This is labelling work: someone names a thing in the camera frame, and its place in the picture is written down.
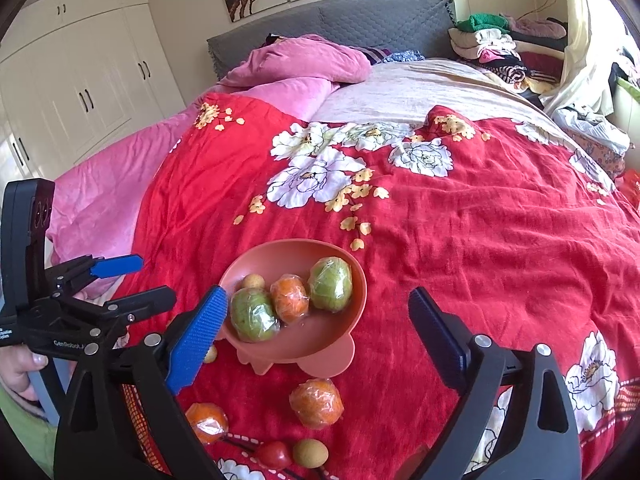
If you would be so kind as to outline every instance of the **pink bowl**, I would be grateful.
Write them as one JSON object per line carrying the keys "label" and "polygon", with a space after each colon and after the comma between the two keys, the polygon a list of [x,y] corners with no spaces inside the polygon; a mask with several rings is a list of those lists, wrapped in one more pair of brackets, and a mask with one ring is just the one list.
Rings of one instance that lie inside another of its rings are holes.
{"label": "pink bowl", "polygon": [[242,364],[251,364],[264,375],[274,363],[296,363],[313,377],[329,378],[341,374],[353,361],[355,344],[351,331],[357,325],[367,301],[367,282],[362,267],[348,252],[325,242],[296,238],[276,240],[242,254],[226,270],[220,286],[229,298],[241,288],[248,274],[260,274],[267,290],[283,274],[296,274],[305,282],[311,267],[320,259],[338,256],[351,267],[351,302],[338,314],[315,308],[291,326],[283,326],[271,340],[246,343],[238,338],[230,319],[225,320],[218,339],[227,339],[237,350]]}

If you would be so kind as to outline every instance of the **human hand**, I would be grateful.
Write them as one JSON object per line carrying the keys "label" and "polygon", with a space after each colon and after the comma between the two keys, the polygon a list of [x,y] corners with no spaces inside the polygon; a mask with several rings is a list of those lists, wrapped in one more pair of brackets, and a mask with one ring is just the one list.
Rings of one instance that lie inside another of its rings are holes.
{"label": "human hand", "polygon": [[38,372],[48,363],[46,356],[34,354],[25,345],[0,348],[0,378],[9,389],[26,400],[38,400],[27,372]]}

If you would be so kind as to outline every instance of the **green towel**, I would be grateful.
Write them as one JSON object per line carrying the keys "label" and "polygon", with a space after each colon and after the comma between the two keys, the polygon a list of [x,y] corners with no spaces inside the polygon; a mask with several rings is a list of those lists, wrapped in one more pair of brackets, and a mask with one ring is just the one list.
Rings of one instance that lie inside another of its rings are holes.
{"label": "green towel", "polygon": [[0,408],[12,430],[43,471],[53,476],[56,428],[25,412],[0,385]]}
{"label": "green towel", "polygon": [[495,14],[472,14],[468,20],[457,22],[456,27],[462,32],[477,32],[484,28],[498,28],[503,34],[510,31],[507,19]]}

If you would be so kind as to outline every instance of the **gray headboard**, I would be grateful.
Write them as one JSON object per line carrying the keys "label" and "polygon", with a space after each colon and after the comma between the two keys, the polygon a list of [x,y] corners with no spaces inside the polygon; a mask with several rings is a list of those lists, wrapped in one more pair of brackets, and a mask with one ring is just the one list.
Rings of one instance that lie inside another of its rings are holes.
{"label": "gray headboard", "polygon": [[420,50],[426,57],[453,58],[447,30],[453,0],[321,0],[283,10],[210,38],[219,78],[240,65],[269,34],[319,34],[348,46]]}

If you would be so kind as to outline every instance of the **green fruit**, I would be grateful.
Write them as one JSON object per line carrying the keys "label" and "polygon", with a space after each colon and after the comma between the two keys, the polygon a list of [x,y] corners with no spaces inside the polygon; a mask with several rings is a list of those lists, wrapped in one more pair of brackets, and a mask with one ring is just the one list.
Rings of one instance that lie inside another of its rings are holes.
{"label": "green fruit", "polygon": [[322,258],[311,269],[309,290],[316,308],[340,312],[351,300],[351,267],[336,256]]}
{"label": "green fruit", "polygon": [[231,324],[240,339],[267,341],[280,330],[271,298],[261,288],[241,288],[231,298]]}

